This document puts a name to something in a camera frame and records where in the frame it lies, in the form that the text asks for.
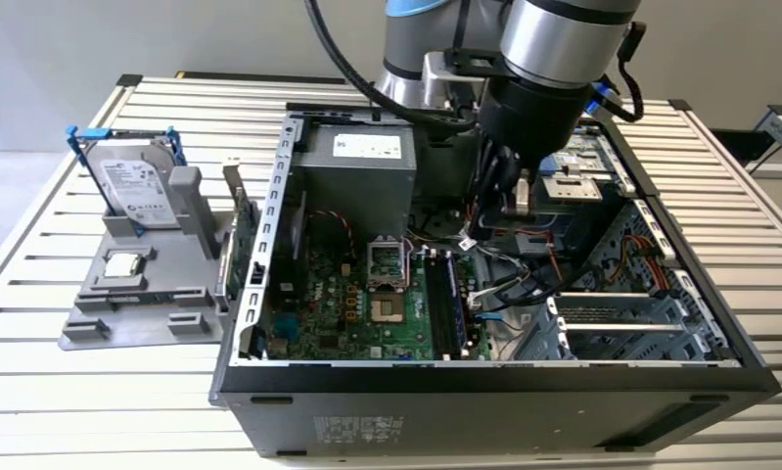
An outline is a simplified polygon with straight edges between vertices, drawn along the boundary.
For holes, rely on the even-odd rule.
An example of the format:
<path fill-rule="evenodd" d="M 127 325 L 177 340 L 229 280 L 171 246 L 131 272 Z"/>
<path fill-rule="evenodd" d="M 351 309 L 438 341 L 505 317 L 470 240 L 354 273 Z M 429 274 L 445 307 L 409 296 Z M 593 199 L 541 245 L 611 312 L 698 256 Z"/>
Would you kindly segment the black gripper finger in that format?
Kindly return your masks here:
<path fill-rule="evenodd" d="M 491 140 L 481 141 L 473 177 L 473 230 L 493 231 L 509 223 L 530 221 L 538 163 L 522 166 L 521 156 Z"/>

